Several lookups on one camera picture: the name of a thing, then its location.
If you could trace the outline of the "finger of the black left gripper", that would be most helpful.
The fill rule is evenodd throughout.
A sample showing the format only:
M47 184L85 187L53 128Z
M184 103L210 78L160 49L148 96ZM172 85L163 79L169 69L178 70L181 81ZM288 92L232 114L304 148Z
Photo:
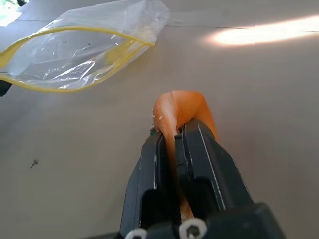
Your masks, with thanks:
M8 92L11 86L11 83L0 80L0 97L3 97Z

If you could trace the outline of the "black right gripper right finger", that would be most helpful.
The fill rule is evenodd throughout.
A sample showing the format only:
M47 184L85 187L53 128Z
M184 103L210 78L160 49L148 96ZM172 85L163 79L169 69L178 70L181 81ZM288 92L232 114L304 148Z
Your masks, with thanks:
M175 137L177 179L193 216L211 214L254 203L231 155L214 133L199 120L191 120Z

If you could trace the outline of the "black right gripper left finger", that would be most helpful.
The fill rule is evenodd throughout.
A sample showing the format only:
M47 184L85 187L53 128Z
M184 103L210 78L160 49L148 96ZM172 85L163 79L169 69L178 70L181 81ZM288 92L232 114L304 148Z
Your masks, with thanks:
M156 132L144 142L128 181L119 233L126 236L142 229L148 236L177 236L180 224L179 199L165 140Z

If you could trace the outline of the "orange soft food piece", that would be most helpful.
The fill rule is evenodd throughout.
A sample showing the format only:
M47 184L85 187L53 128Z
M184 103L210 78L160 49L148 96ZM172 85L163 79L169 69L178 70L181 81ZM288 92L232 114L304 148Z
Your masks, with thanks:
M175 136L178 129L191 119L203 122L218 141L215 122L204 95L196 91L174 90L160 95L152 112L153 130L164 135L169 168L172 173L180 204L181 219L193 218L190 205L179 186L176 171Z

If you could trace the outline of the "clear plastic zip bag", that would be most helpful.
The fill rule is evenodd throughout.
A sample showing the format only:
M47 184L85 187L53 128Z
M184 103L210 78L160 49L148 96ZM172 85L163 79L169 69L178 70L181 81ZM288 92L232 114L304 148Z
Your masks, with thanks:
M154 46L169 18L161 0L117 0L68 10L0 52L0 80L49 93L88 88Z

